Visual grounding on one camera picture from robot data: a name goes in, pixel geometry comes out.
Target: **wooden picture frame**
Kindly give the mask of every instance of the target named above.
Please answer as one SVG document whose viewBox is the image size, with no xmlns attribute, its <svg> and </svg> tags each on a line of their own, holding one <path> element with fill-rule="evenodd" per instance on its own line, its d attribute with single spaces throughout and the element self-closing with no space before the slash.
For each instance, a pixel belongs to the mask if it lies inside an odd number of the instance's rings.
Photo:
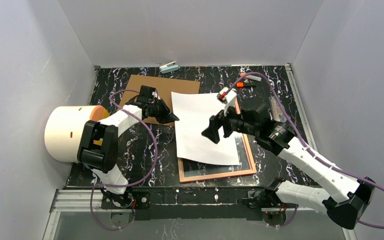
<svg viewBox="0 0 384 240">
<path fill-rule="evenodd" d="M 241 112 L 238 101 L 235 102 L 236 112 L 239 114 Z M 246 157 L 248 159 L 249 169 L 239 170 L 239 171 L 228 171 L 222 173 L 213 173 L 213 174 L 205 174 L 198 176 L 189 176 L 185 177 L 183 158 L 178 157 L 177 163 L 179 168 L 179 179 L 181 183 L 189 183 L 196 181 L 204 181 L 204 180 L 212 180 L 212 179 L 222 179 L 228 177 L 238 177 L 238 176 L 246 176 L 253 175 L 257 173 L 256 163 L 254 161 L 254 157 L 251 152 L 250 142 L 248 141 L 248 136 L 246 134 L 242 134 L 243 145 L 246 152 Z"/>
</svg>

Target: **cardboard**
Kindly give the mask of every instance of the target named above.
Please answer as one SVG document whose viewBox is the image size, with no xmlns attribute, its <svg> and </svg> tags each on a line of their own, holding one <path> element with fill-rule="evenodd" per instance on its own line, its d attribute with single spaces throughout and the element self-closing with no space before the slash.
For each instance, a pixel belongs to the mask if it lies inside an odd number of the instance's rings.
<svg viewBox="0 0 384 240">
<path fill-rule="evenodd" d="M 173 111 L 172 92 L 179 94 L 198 94 L 200 91 L 200 84 L 201 83 L 199 81 L 179 80 L 174 78 L 163 78 L 155 76 L 131 75 L 128 80 L 126 89 L 139 91 L 141 90 L 142 85 L 156 88 L 159 97 L 163 99 L 165 104 L 167 104 L 168 108 Z M 127 101 L 129 101 L 136 95 L 137 93 L 135 92 L 124 92 L 121 98 L 120 106 L 125 105 Z M 148 117 L 144 120 L 144 122 L 148 124 L 158 124 L 171 127 L 175 126 L 174 122 L 167 124 L 159 124 L 154 117 Z"/>
</svg>

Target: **white wall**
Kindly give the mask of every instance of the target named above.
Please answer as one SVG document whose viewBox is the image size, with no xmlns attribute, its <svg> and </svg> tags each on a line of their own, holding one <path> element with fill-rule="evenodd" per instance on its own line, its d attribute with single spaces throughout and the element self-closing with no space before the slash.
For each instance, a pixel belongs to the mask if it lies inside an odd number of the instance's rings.
<svg viewBox="0 0 384 240">
<path fill-rule="evenodd" d="M 326 0 L 292 67 L 321 153 L 384 185 L 384 1 Z M 383 192 L 362 220 L 384 225 Z M 384 230 L 355 232 L 384 239 Z"/>
<path fill-rule="evenodd" d="M 85 105 L 94 67 L 57 0 L 0 0 L 0 239 L 42 239 L 69 164 L 46 151 L 60 105 Z"/>
<path fill-rule="evenodd" d="M 94 65 L 292 62 L 323 0 L 59 0 Z"/>
</svg>

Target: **black marble table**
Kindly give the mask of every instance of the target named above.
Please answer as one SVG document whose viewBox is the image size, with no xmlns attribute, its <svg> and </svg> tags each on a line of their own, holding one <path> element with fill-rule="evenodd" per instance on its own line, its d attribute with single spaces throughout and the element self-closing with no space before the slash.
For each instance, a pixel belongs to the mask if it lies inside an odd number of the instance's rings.
<svg viewBox="0 0 384 240">
<path fill-rule="evenodd" d="M 181 67 L 178 71 L 166 74 L 161 74 L 157 67 L 101 68 L 97 70 L 97 79 L 89 104 L 102 105 L 110 114 L 113 114 L 116 108 L 110 105 L 109 96 L 115 91 L 125 89 L 130 75 L 199 81 L 199 93 L 204 94 L 216 93 L 223 87 L 228 87 L 239 77 L 241 72 L 260 72 L 268 77 L 270 83 L 274 85 L 287 113 L 305 138 L 301 118 L 284 66 Z M 252 102 L 270 105 L 269 97 L 271 94 L 267 84 L 263 81 L 253 83 L 256 83 L 257 86 L 254 88 L 244 88 L 238 92 L 239 104 Z M 119 96 L 116 98 L 116 102 L 120 102 Z M 151 124 L 150 128 L 157 139 L 158 163 L 151 177 L 141 185 L 138 185 L 138 187 L 265 187 L 276 177 L 283 177 L 300 185 L 318 186 L 317 183 L 294 165 L 259 147 L 252 136 L 249 137 L 249 143 L 254 156 L 256 174 L 180 183 L 175 129 L 154 124 Z M 142 125 L 134 125 L 119 138 L 117 165 L 130 183 L 141 179 L 149 171 L 153 157 L 154 147 L 152 146 L 152 140 Z M 203 175 L 207 169 L 212 168 L 210 165 L 194 161 L 186 161 L 184 165 L 187 166 L 185 167 L 186 170 L 198 170 Z M 82 164 L 74 163 L 66 182 L 66 188 L 90 188 L 96 181 L 97 178 L 92 171 L 85 168 Z"/>
</svg>

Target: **white paper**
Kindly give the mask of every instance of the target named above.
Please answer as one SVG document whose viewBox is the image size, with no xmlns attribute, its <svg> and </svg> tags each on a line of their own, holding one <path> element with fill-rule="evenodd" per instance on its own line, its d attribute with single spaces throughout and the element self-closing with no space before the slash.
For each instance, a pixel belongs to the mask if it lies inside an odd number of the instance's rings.
<svg viewBox="0 0 384 240">
<path fill-rule="evenodd" d="M 218 130 L 220 142 L 213 143 L 201 135 L 208 128 L 210 117 L 224 109 L 217 93 L 181 94 L 172 92 L 173 112 L 180 119 L 174 122 L 177 157 L 214 165 L 239 165 L 235 132 L 224 138 Z"/>
</svg>

